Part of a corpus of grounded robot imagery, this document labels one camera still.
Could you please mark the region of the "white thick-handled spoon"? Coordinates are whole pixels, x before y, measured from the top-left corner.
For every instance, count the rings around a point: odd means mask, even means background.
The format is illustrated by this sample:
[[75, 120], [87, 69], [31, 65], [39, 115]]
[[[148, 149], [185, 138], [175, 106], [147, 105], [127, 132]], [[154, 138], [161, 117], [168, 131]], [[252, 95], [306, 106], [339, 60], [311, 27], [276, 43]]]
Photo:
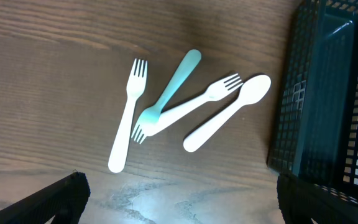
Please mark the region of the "white thick-handled spoon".
[[258, 103], [266, 95], [271, 84], [272, 81], [268, 75], [257, 75], [248, 79], [241, 86], [235, 101], [184, 139], [184, 149], [188, 152], [195, 152], [241, 107]]

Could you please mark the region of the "mint green plastic fork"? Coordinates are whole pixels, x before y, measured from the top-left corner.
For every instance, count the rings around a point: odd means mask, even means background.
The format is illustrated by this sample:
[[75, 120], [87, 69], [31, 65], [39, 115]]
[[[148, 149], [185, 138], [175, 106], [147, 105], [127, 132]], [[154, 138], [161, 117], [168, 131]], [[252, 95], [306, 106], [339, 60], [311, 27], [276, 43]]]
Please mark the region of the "mint green plastic fork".
[[184, 56], [183, 60], [180, 62], [175, 73], [173, 74], [157, 102], [151, 107], [143, 110], [143, 112], [140, 114], [131, 134], [131, 138], [135, 142], [141, 144], [142, 141], [146, 138], [147, 130], [157, 123], [165, 105], [179, 89], [179, 87], [185, 82], [185, 80], [190, 76], [192, 71], [196, 68], [197, 64], [199, 64], [200, 60], [201, 52], [197, 49], [191, 49]]

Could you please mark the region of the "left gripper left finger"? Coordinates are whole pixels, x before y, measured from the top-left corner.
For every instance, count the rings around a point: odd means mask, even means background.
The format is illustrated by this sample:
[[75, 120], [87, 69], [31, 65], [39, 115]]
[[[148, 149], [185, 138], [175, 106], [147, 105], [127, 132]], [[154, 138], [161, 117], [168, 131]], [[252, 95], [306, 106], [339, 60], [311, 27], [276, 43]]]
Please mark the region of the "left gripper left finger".
[[0, 223], [78, 223], [90, 194], [86, 174], [74, 172], [0, 210]]

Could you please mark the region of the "white plastic fork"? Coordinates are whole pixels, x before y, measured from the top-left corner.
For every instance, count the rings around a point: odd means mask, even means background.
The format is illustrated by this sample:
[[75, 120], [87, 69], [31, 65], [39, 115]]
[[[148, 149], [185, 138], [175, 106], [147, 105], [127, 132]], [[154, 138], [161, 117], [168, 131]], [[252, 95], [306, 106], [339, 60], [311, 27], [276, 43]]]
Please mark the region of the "white plastic fork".
[[238, 73], [210, 84], [206, 91], [199, 96], [164, 111], [156, 124], [147, 125], [145, 128], [142, 128], [142, 134], [140, 136], [148, 137], [159, 133], [204, 103], [209, 101], [219, 101], [238, 89], [241, 85], [242, 79]]
[[120, 173], [126, 163], [135, 105], [145, 90], [147, 67], [146, 60], [136, 58], [131, 68], [126, 86], [127, 101], [108, 160], [108, 168], [115, 174]]

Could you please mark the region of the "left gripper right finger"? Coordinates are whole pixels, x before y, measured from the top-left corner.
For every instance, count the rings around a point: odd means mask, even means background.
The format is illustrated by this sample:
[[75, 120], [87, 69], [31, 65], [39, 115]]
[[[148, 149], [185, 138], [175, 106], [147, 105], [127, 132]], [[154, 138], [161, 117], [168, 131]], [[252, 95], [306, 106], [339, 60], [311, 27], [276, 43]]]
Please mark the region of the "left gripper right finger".
[[358, 224], [358, 199], [334, 188], [305, 182], [291, 173], [278, 176], [277, 198], [286, 224]]

